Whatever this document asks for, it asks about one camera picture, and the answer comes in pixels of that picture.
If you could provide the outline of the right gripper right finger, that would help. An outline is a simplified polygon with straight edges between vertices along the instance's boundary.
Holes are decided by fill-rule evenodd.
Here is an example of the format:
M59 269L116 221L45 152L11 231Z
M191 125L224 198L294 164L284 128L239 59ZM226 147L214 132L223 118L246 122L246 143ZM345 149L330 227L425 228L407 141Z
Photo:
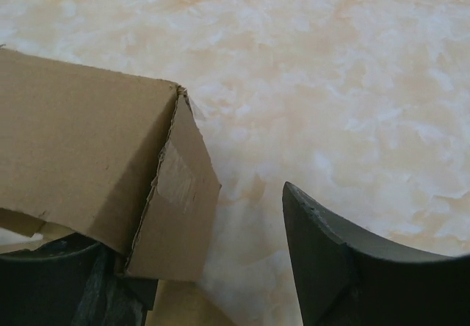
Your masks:
M468 256L378 236L289 182L282 204L304 325L469 323Z

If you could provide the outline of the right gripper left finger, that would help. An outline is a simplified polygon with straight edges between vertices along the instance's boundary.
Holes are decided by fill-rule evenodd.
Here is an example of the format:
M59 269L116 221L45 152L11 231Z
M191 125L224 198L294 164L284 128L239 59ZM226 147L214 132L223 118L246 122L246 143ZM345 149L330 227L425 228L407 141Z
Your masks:
M114 266L112 250L78 233L1 254L1 324L145 324L157 280L119 277Z

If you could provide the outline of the brown cardboard box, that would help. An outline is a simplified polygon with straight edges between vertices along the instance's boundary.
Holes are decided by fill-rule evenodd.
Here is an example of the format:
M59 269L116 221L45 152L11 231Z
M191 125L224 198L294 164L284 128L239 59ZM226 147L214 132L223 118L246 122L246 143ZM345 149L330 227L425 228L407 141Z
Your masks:
M195 282L219 193L180 84L1 50L1 254L78 233L119 277Z

